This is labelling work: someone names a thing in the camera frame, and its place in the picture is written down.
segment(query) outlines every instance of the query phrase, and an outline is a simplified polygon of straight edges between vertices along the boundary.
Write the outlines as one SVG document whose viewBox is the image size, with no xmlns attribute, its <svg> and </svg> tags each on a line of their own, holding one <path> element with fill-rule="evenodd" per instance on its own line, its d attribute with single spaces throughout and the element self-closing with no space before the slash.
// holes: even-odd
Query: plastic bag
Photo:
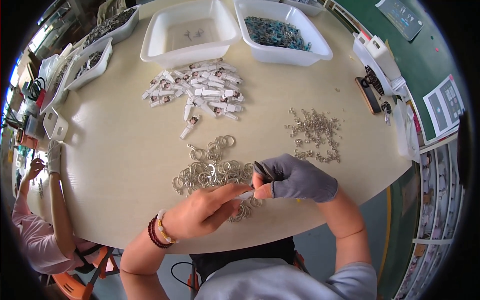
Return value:
<svg viewBox="0 0 480 300">
<path fill-rule="evenodd" d="M 398 153 L 408 160 L 420 163 L 420 146 L 413 116 L 410 105 L 399 99 L 393 109 Z"/>
<path fill-rule="evenodd" d="M 58 54 L 54 54 L 42 61 L 42 64 L 40 65 L 40 69 L 38 70 L 38 77 L 42 77 L 43 79 L 45 79 L 45 86 L 44 86 L 45 89 L 50 84 L 53 73 L 55 73 L 55 70 L 57 69 L 58 63 L 59 63 Z"/>
</svg>

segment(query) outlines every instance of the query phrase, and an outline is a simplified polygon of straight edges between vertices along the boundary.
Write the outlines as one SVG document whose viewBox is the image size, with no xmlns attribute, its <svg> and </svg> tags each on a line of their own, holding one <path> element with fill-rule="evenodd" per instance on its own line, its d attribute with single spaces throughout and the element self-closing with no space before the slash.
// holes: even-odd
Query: gray shirt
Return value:
<svg viewBox="0 0 480 300">
<path fill-rule="evenodd" d="M 366 263 L 351 263 L 325 283 L 279 258 L 249 258 L 214 272 L 195 300 L 375 300 L 377 275 Z"/>
</svg>

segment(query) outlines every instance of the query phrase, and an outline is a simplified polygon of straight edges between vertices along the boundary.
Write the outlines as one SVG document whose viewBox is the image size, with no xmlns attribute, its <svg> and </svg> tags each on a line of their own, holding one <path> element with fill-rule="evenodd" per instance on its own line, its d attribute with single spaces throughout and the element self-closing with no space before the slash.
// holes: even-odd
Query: beige table surface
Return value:
<svg viewBox="0 0 480 300">
<path fill-rule="evenodd" d="M 352 34 L 329 12 L 311 18 L 333 51 L 333 59 L 310 67 L 267 64 L 254 60 L 241 40 L 225 55 L 244 79 L 245 110 L 239 121 L 202 115 L 185 140 L 179 135 L 185 97 L 150 108 L 141 94 L 162 68 L 140 60 L 140 49 L 150 18 L 173 0 L 155 1 L 140 8 L 140 21 L 132 35 L 113 46 L 106 72 L 76 92 L 70 92 L 61 109 L 69 123 L 64 140 L 61 170 L 63 191 L 75 234 L 116 248 L 129 241 L 161 208 L 181 201 L 171 187 L 172 178 L 192 163 L 191 143 L 206 147 L 219 135 L 230 134 L 237 144 L 225 159 L 242 163 L 294 154 L 295 144 L 284 124 L 293 124 L 290 107 L 329 111 L 345 119 L 336 140 L 341 163 L 319 163 L 338 179 L 344 190 L 362 204 L 385 189 L 412 163 L 396 148 L 395 124 L 368 110 L 354 82 L 365 69 L 352 51 Z M 226 1 L 235 15 L 232 1 Z M 313 144 L 303 149 L 315 150 Z M 322 152 L 328 147 L 321 147 Z M 51 221 L 48 179 L 43 177 L 44 197 L 38 185 L 28 195 L 33 212 Z M 183 240 L 170 253 L 202 253 L 239 249 L 298 234 L 325 223 L 311 200 L 267 200 L 253 209 L 253 216 L 239 223 L 223 224 L 205 237 Z"/>
</svg>

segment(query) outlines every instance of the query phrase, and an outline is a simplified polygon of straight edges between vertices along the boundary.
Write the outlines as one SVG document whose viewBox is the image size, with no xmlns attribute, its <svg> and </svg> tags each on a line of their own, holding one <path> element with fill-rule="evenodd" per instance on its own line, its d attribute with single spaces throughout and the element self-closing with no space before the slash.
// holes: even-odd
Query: gray glove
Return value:
<svg viewBox="0 0 480 300">
<path fill-rule="evenodd" d="M 47 158 L 48 158 L 48 174 L 60 174 L 60 155 L 61 146 L 58 141 L 50 141 L 48 144 Z"/>
<path fill-rule="evenodd" d="M 272 182 L 273 198 L 313 199 L 317 203 L 335 198 L 338 183 L 312 163 L 290 154 L 282 154 L 260 162 L 269 167 L 282 180 Z M 255 172 L 262 172 L 255 166 Z"/>
</svg>

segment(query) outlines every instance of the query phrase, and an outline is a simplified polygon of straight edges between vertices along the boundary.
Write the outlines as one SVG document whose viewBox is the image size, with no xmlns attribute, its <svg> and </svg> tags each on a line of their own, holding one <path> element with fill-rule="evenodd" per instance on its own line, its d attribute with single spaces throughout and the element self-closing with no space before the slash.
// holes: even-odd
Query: orange chair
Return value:
<svg viewBox="0 0 480 300">
<path fill-rule="evenodd" d="M 297 250 L 295 250 L 293 265 L 296 266 L 298 269 L 302 270 L 303 272 L 307 273 L 308 275 L 310 275 L 310 273 L 308 273 L 307 268 L 305 267 L 304 261 L 305 260 L 303 259 L 303 256 Z M 197 274 L 197 271 L 195 270 L 194 265 L 192 265 L 192 273 L 188 277 L 187 284 L 195 288 L 195 289 L 192 289 L 190 287 L 188 288 L 190 290 L 190 299 L 193 300 L 195 296 L 197 296 L 197 291 L 200 288 L 198 284 L 198 274 Z"/>
<path fill-rule="evenodd" d="M 93 285 L 95 284 L 97 278 L 105 278 L 107 275 L 117 274 L 120 270 L 117 267 L 117 264 L 113 260 L 113 250 L 112 247 L 102 247 L 100 248 L 100 255 L 93 262 L 93 265 L 96 267 L 95 273 L 92 276 L 92 279 L 86 286 L 78 282 L 68 273 L 52 275 L 53 279 L 59 286 L 60 290 L 67 296 L 70 300 L 88 300 L 93 291 Z M 112 271 L 106 271 L 107 265 L 113 265 Z"/>
</svg>

